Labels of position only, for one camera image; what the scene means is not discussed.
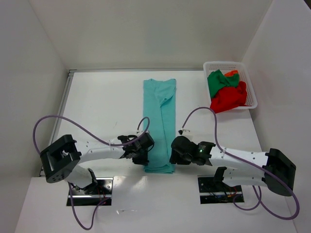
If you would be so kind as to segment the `teal t shirt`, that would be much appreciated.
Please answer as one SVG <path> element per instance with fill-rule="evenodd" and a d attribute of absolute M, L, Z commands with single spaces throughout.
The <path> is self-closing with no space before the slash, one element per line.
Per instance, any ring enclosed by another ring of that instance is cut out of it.
<path fill-rule="evenodd" d="M 143 116 L 150 119 L 148 127 L 154 147 L 148 152 L 147 173 L 172 174 L 171 143 L 176 135 L 176 79 L 143 81 Z"/>

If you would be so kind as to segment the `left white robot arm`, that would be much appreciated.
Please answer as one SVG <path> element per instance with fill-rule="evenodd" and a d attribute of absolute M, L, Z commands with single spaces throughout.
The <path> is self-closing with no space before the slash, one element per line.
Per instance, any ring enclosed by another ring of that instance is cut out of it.
<path fill-rule="evenodd" d="M 82 163 L 100 159 L 131 159 L 136 165 L 149 163 L 148 152 L 155 142 L 148 132 L 138 135 L 120 135 L 108 141 L 81 142 L 66 134 L 40 153 L 40 159 L 48 183 L 62 180 L 72 184 L 85 194 L 93 194 L 99 184 L 92 169 L 84 168 Z"/>

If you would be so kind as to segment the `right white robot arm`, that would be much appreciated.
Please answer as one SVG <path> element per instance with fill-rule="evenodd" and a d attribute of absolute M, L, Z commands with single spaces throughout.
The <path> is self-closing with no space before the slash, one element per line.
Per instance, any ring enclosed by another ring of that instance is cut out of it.
<path fill-rule="evenodd" d="M 275 194 L 292 196 L 296 166 L 278 149 L 271 148 L 268 152 L 219 149 L 212 142 L 195 144 L 184 136 L 176 137 L 171 148 L 172 164 L 216 167 L 215 183 L 230 187 L 264 186 Z"/>

